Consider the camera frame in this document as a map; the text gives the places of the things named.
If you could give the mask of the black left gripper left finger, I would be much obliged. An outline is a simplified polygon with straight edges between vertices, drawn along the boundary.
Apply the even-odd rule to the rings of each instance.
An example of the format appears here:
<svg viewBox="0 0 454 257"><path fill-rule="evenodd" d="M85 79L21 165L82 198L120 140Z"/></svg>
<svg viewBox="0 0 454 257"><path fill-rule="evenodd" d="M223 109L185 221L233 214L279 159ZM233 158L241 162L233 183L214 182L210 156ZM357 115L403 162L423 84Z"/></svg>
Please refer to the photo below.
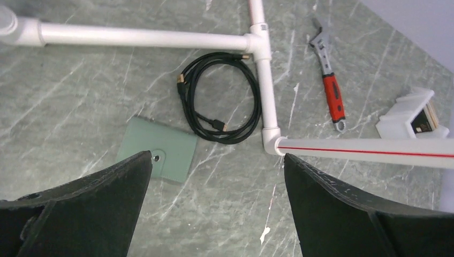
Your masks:
<svg viewBox="0 0 454 257"><path fill-rule="evenodd" d="M151 174L152 154L143 151L1 201L1 256L127 256Z"/></svg>

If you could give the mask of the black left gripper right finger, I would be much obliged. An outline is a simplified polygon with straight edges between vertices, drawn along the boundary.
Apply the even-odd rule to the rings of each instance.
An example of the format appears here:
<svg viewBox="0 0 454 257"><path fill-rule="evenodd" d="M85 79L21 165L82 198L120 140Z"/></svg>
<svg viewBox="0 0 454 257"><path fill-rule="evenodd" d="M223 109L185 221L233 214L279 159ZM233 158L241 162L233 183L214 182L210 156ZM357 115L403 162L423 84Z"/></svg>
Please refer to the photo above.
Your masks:
<svg viewBox="0 0 454 257"><path fill-rule="evenodd" d="M453 214L363 191L286 154L284 177L303 256L453 256Z"/></svg>

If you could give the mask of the green card holder wallet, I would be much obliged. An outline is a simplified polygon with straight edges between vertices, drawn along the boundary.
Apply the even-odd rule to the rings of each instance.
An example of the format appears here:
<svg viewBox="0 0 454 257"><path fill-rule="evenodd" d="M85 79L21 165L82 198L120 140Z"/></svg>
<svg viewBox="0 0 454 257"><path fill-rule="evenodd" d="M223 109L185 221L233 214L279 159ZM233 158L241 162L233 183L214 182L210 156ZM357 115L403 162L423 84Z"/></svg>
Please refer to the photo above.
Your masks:
<svg viewBox="0 0 454 257"><path fill-rule="evenodd" d="M189 173L196 142L197 137L193 134L134 116L128 121L116 162L138 152L150 151L152 178L183 183Z"/></svg>

